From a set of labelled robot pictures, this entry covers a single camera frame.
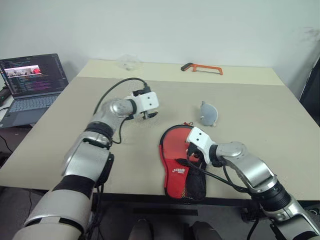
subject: laptop keyboard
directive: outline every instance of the laptop keyboard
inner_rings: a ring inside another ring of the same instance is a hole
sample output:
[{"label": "laptop keyboard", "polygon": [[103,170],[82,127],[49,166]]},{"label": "laptop keyboard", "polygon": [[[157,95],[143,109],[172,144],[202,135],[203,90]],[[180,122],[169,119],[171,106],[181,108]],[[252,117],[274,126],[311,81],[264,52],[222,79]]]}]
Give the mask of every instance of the laptop keyboard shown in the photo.
[{"label": "laptop keyboard", "polygon": [[48,108],[54,103],[57,97],[58,95],[15,100],[9,113]]}]

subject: laptop screen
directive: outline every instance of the laptop screen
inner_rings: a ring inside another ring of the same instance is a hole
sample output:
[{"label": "laptop screen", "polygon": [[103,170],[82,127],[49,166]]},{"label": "laptop screen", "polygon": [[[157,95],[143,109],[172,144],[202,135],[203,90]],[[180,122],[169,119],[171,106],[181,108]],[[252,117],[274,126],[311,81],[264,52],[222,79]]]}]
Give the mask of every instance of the laptop screen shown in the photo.
[{"label": "laptop screen", "polygon": [[58,94],[68,85],[56,53],[0,60],[0,72],[14,97]]}]

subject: white wall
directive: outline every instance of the white wall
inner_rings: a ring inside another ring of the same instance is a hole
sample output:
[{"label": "white wall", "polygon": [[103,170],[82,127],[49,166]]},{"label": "white wall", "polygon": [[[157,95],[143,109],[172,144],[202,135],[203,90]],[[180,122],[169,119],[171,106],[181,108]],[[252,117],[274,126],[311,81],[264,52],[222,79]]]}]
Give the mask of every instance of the white wall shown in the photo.
[{"label": "white wall", "polygon": [[320,0],[1,0],[0,58],[273,67],[298,96],[320,54]]}]

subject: floor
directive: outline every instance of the floor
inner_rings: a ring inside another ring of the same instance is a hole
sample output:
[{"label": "floor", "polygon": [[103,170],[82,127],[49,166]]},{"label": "floor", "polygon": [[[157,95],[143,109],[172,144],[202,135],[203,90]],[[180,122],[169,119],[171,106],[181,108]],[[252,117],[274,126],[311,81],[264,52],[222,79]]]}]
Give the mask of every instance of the floor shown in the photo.
[{"label": "floor", "polygon": [[[31,193],[32,207],[41,196]],[[0,194],[0,238],[11,240],[22,227],[30,208],[29,192],[20,188],[3,188]],[[158,214],[149,214],[154,209],[197,210],[196,215],[167,215],[166,210]],[[154,227],[156,240],[182,240],[183,225],[192,225],[195,221],[208,222],[224,240],[245,240],[252,223],[245,223],[239,209],[226,206],[177,205],[152,203],[103,202],[104,217],[100,230],[105,240],[126,240],[138,219],[148,219]],[[270,222],[263,220],[252,235],[252,240],[274,239],[269,228]]]},{"label": "floor", "polygon": [[[6,143],[10,150],[14,151],[30,130],[31,128],[27,126],[1,128],[0,136],[6,140]],[[10,154],[11,151],[7,148],[6,143],[3,139],[0,139],[0,152]]]}]

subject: black cable on floor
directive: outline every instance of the black cable on floor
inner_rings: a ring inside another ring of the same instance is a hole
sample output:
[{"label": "black cable on floor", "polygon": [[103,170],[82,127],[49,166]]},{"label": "black cable on floor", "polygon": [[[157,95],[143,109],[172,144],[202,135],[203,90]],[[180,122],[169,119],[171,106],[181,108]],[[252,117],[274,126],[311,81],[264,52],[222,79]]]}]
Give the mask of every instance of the black cable on floor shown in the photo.
[{"label": "black cable on floor", "polygon": [[105,240],[105,238],[104,238],[104,236],[102,235],[102,232],[101,232],[101,230],[100,230],[100,226],[98,226],[98,233],[99,233],[99,235],[101,236],[102,240]]},{"label": "black cable on floor", "polygon": [[255,222],[254,222],[254,224],[252,225],[249,233],[248,233],[248,236],[246,237],[246,240],[250,240],[251,235],[253,234],[254,230],[256,229],[258,223],[259,223],[259,218],[257,217],[256,220],[255,220]]},{"label": "black cable on floor", "polygon": [[3,136],[1,136],[1,135],[0,135],[0,138],[2,138],[2,139],[4,140],[4,143],[5,143],[5,145],[6,145],[6,148],[7,148],[11,153],[13,153],[14,151],[12,151],[12,150],[10,149],[10,147],[8,146],[8,143],[7,143],[6,139],[5,139]]},{"label": "black cable on floor", "polygon": [[29,191],[29,201],[30,201],[30,207],[29,207],[28,215],[25,217],[24,223],[26,222],[27,218],[29,217],[31,207],[32,207],[32,200],[31,200],[31,192],[30,191]]},{"label": "black cable on floor", "polygon": [[98,227],[98,229],[96,231],[96,240],[99,240],[99,237],[100,237],[100,233],[99,233],[99,227]]}]

